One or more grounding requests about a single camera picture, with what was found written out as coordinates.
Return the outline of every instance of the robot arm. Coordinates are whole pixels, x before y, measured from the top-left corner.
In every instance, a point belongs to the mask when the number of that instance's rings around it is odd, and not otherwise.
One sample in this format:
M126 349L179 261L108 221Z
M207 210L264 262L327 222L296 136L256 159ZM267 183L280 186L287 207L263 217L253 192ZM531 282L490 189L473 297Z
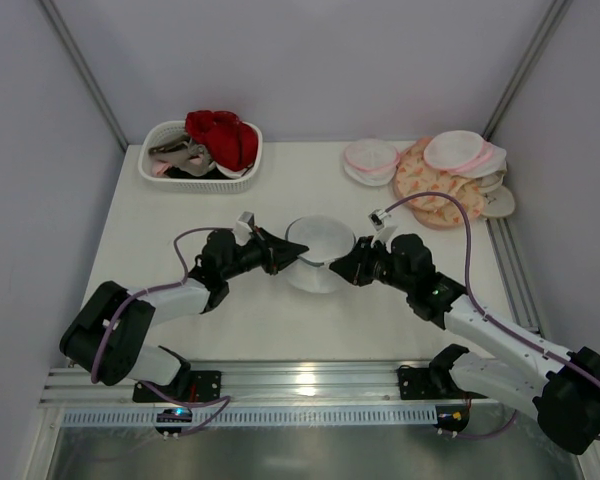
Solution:
M583 453L600 434L600 390L542 352L586 370L598 381L600 356L588 348L571 352L489 313L527 344L507 335L479 312L465 286L436 271L431 252L417 235L395 237L387 251L385 242L395 227L384 224L382 213L371 215L376 235L358 239L351 253L329 268L353 285L379 281L397 288L420 318L495 357L483 359L464 347L447 347L429 368L429 381L442 398L449 392L493 398L537 419L547 436L567 451ZM100 381L149 381L171 398L187 399L193 382L189 362L164 347L143 345L150 326L213 310L229 293L231 278L257 267L275 275L307 250L258 228L252 214L244 214L233 232L213 231L186 282L144 295L124 309L106 344ZM114 282L100 285L62 337L62 353L91 371L109 319L134 292Z
M376 236L358 239L352 252L329 268L353 285L375 280L401 290L418 317L495 357L483 359L464 347L447 347L429 368L431 384L442 397L460 391L493 398L536 419L544 433L565 450L584 453L600 434L600 389L547 354L552 352L599 381L600 355L586 347L571 352L491 312L488 319L465 286L436 271L431 252L417 235L395 237L387 251L382 239L393 228L386 227L377 213L370 216Z
M307 250L257 227L248 212L238 219L233 232L214 230L182 286L146 294L125 308L106 345L98 369L100 381L105 385L115 385L126 377L149 381L161 386L163 393L181 398L190 387L190 364L164 347L143 345L149 328L209 312L229 293L231 278L257 267L276 275ZM100 285L63 335L61 352L91 372L109 319L138 291L115 282Z

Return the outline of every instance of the patterned fabric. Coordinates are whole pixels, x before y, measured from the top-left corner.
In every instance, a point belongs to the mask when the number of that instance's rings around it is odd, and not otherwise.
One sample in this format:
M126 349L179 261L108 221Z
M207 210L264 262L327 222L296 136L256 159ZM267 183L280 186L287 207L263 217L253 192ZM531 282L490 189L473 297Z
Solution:
M473 182L463 185L457 192L456 198L467 211L469 220L478 218L486 204L484 197ZM454 228L464 224L458 207L451 202L447 202L444 207L435 212L414 209L413 215L423 225L435 229Z
M426 191L448 193L455 196L463 185L471 182L470 178L435 170L425 163L424 149L431 140L433 137L421 138L402 153L393 184L398 197L404 198ZM449 201L432 196L416 198L408 203L410 207L433 212L445 206Z
M418 140L401 154L393 189L398 198L414 193L434 191L456 197L467 210L469 219L480 216L485 206L475 180L435 170L424 161L424 149L433 137ZM419 222L431 228L453 228L463 224L462 216L454 204L440 197L421 197L407 206Z
M249 168L256 161L258 135L233 112L189 112L185 130L206 147L218 165L232 172Z

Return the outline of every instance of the metal frame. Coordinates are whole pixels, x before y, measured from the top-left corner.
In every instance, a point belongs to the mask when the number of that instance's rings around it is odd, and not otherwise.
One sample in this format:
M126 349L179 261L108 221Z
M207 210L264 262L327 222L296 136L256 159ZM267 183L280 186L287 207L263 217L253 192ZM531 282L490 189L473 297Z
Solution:
M426 361L350 361L350 362L193 362L194 370L220 370L222 395L232 397L235 413L259 410L260 412L291 412L287 420L294 424L302 421L311 424L427 424L436 406L459 405L462 400L400 399L396 370L402 365L425 367ZM90 375L79 367L56 368L49 372L40 399L43 414L40 430L34 445L25 478L46 478L51 466L58 431L65 418L75 423L81 412L104 412L100 418L90 420L89 426L113 426L125 418L125 412L140 413L144 418L136 422L146 426L143 411L156 413L156 407L169 403L132 403L135 383L123 380L107 387L91 384ZM476 399L474 404L497 404L491 399ZM313 421L302 417L303 412L351 412L352 415L335 415L331 419ZM229 418L225 425L283 425L285 422L262 423L260 419Z
M573 3L573 0L553 0L551 2L551 5L540 21L540 25L538 25L533 34L529 46L522 54L518 65L516 65L509 83L505 87L504 92L502 92L502 96L491 114L491 118L487 122L487 126L482 133L485 140L491 140L500 126L502 119L511 107L511 103L520 92L524 82L529 78L533 68L538 63L549 41L558 29L560 22L562 22L567 10L569 10L571 3Z
M401 365L425 367L425 361L371 362L193 362L193 370L220 370L222 395L240 406L423 405L430 401L400 400L396 370ZM40 408L124 407L132 403L133 380L107 387L92 385L82 368L52 369ZM440 400L436 405L457 404ZM146 404L147 407L169 403Z
M487 220L487 229L513 320L531 332L545 333L509 222L506 218Z
M87 61L84 59L80 48L76 44L76 41L73 39L73 35L71 35L71 31L67 24L62 18L60 14L60 10L56 6L54 0L36 0L40 9L42 10L42 14L45 16L47 21L49 22L49 26L51 30L56 34L58 41L62 45L62 47L67 52L73 67L76 69L76 72L80 76L87 93L95 103L100 115L102 115L103 120L106 122L107 127L111 130L111 134L115 137L118 145L122 149L123 152L127 151L127 147L129 147L129 142L125 137L124 131L118 123L116 116L109 105L104 93L102 93L102 89L93 73L91 73L91 69L87 64Z

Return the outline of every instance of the white plastic container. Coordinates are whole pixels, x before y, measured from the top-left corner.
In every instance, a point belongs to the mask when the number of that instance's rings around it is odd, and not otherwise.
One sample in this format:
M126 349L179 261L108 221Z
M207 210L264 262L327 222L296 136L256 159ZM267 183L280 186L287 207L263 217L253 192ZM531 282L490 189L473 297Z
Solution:
M285 239L309 247L283 272L291 285L310 293L331 293L346 285L329 264L351 252L356 243L347 225L325 215L301 217L289 225Z
M424 161L431 168L452 172L484 157L489 147L474 132L453 130L436 135L424 149Z
M230 180L198 180L182 178L159 178L151 174L153 160L149 157L149 149L171 140L185 133L184 121L164 122L149 132L140 150L138 171L142 178L151 185L168 192L190 193L240 193L249 189L258 173L262 163L262 132L252 123L244 122L256 132L258 136L258 151L256 160L251 170L240 178Z

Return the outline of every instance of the wire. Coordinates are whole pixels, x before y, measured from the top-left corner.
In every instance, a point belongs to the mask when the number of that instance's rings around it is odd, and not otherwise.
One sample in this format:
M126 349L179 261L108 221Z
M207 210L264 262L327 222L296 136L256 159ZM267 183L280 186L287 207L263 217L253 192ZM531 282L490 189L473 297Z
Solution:
M518 419L518 415L519 415L518 411L514 410L513 415L511 415L511 418L509 419L509 421L507 423L505 423L503 426L501 426L497 430L494 430L493 432L490 432L490 433L473 434L473 433L451 432L449 430L442 430L442 429L439 429L438 433L440 435L444 434L449 437L461 438L463 440L489 440L491 438L496 438L499 435L502 435L507 430L509 430L513 426L515 421Z
M184 407L184 408L191 408L191 409L193 409L193 408L204 408L204 407L209 407L211 405L217 405L218 403L224 402L224 403L222 403L222 406L220 408L218 408L218 410L216 410L215 412L213 412L213 415L211 415L205 421L203 421L199 425L196 425L195 427L192 427L192 428L190 428L188 430L185 430L184 432L180 433L179 436L181 436L181 437L184 437L185 435L193 435L194 433L198 433L204 427L206 427L211 422L213 422L218 417L218 415L220 415L222 413L222 411L225 408L227 408L227 406L229 405L229 402L231 402L231 397L228 396L228 395L226 395L224 397L220 397L220 398L218 398L216 400L211 400L210 402L204 402L204 403L179 402L177 400L174 400L171 397L168 397L164 393L162 393L151 382L143 382L142 381L140 383L142 385L144 385L145 387L147 387L149 390L151 390L158 397L160 397L161 399L163 399L165 402L173 403L175 405L179 405L179 406Z
M115 311L115 313L113 314L113 316L111 317L111 320L109 321L109 325L107 325L107 328L104 332L104 335L102 336L102 340L100 341L100 345L98 346L98 351L96 352L96 356L93 360L93 365L91 367L91 382L92 383L98 383L99 379L98 379L98 370L100 368L100 363L102 362L102 357L104 355L104 350L107 346L107 342L109 341L109 337L111 337L111 333L113 332L113 329L115 327L116 322L118 321L118 319L120 318L120 315L122 314L122 312L124 312L125 308L127 308L127 306L133 302L134 300L147 295L149 293L153 293L153 292L160 292L160 291L164 291L164 290L170 290L172 288L178 288L181 287L182 285L184 285L186 283L186 281L189 278L189 267L187 266L187 262L184 259L184 256L182 255L182 252L180 251L180 247L178 246L178 242L186 237L187 235L191 235L192 233L197 233L197 232L206 232L206 231L214 231L214 230L229 230L226 228L221 228L221 227L201 227L201 228L194 228L191 230L187 230L186 232L181 233L180 235L178 235L176 238L173 239L173 248L176 252L176 255L178 256L178 260L180 261L180 264L182 265L182 269L183 269L183 274L184 276L182 277L182 280L180 280L179 282L174 282L174 283L166 283L164 285L156 285L155 287L149 287L146 288L144 290L141 290L137 293L134 293L133 295L130 295L129 297L127 297L121 304L120 306L117 308L117 310ZM185 435L191 435L194 433L199 432L200 430L202 430L204 427L206 427L209 423L211 423L213 420L215 420L218 415L220 415L222 413L222 411L227 408L227 406L229 405L229 402L231 401L231 397L229 396L224 396L224 397L220 397L216 400L212 400L210 402L201 402L201 403L191 403L191 402L180 402L174 398L171 398L167 395L165 395L164 393L162 393L160 390L158 390L158 388L151 382L145 382L145 381L140 381L139 383L141 383L142 385L144 385L146 388L148 388L149 390L151 390L151 392L153 392L155 395L157 395L158 397L160 397L161 399L163 399L166 402L169 403L173 403L175 405L179 405L181 407L185 407L185 408L203 408L203 407L209 407L211 405L217 405L218 403L222 403L222 406L220 408L218 408L218 410L216 410L213 415L211 415L209 418L207 418L205 421L203 421L202 423L200 423L199 425L196 425L195 427L192 427L184 432L182 432L180 434L180 436L185 436Z
M180 280L179 282L165 283L164 285L156 285L155 287L145 288L144 290L141 290L137 293L134 293L133 295L128 296L120 304L120 306L117 308L117 310L115 311L115 313L109 320L109 325L107 325L104 335L102 336L102 340L100 341L100 345L98 345L98 350L96 352L96 356L93 359L93 365L91 366L91 383L95 384L95 383L98 383L98 381L99 381L98 370L100 369L100 364L102 363L102 357L104 356L104 351L107 347L107 343L109 342L109 338L111 337L111 334L113 333L113 329L115 328L116 322L120 318L120 315L122 315L122 313L124 312L125 308L127 308L127 306L129 306L129 304L131 302L133 302L134 300L137 300L138 298L140 298L144 295L147 295L149 293L154 293L154 292L161 292L164 290L171 290L172 288L181 287L182 285L184 285L186 283L186 281L189 277L189 267L187 266L187 262L185 261L184 256L182 255L182 252L180 251L180 248L178 247L178 241L180 239L182 239L183 237L186 237L187 235L191 235L192 233L206 232L206 231L213 231L213 230L229 230L229 229L219 228L219 227L194 228L194 229L187 230L186 232L181 233L180 235L178 235L176 238L173 239L173 248L176 251L178 260L180 260L182 269L184 270L184 276L183 276L182 280Z
M469 412L471 412L471 406L472 406L472 403L473 403L473 399L471 398L471 395L469 395L468 393L465 393L464 394L464 401L465 401L465 404L467 406L467 414L468 414Z
M525 337L523 337L519 333L517 333L514 330L510 329L509 327L507 327L504 323L496 320L494 317L492 317L490 314L488 314L484 308L482 308L482 306L480 305L480 303L476 299L475 295L473 294L473 289L471 288L471 279L470 279L470 267L471 267L471 226L469 225L469 216L467 215L467 212L465 211L465 209L462 206L462 204L455 197L452 197L451 195L447 195L446 193L441 193L441 192L415 193L413 195L409 195L408 197L405 197L405 198L402 198L402 199L398 200L397 202L395 202L394 204L392 204L389 208L387 208L385 211L387 213L389 213L389 212L391 212L391 210L399 207L400 205L402 205L405 202L409 202L409 201L414 200L416 198L428 197L428 196L442 197L442 198L444 198L446 200L449 200L451 203L453 203L458 208L458 210L460 210L460 214L462 215L462 219L464 220L464 229L465 229L466 236L467 236L467 247L466 247L465 263L464 263L464 283L465 283L465 286L467 288L467 295L469 296L469 299L471 300L471 303L473 304L474 308L480 313L480 315L482 315L485 319L487 319L487 321L489 321L490 323L492 323L493 325L495 325L498 329L500 329L501 331L503 331L504 333L506 333L510 337L515 338L516 340L518 340L520 343L522 343L526 347L528 347L528 348L530 348L532 350L535 350L536 352L541 353L545 357L551 358L552 360L555 360L556 362L558 362L558 363L564 365L565 367L573 370L574 372L576 372L580 376L586 378L589 382L591 382L593 385L595 385L597 388L600 389L600 380L598 380L597 378L595 378L589 372L587 372L586 370L580 368L577 365L574 365L573 363L571 363L570 360L562 358L560 355L558 355L558 354L556 354L554 352L551 352L549 350L545 350L542 347L539 347L538 345L536 345L535 343L533 343L532 341L527 340Z

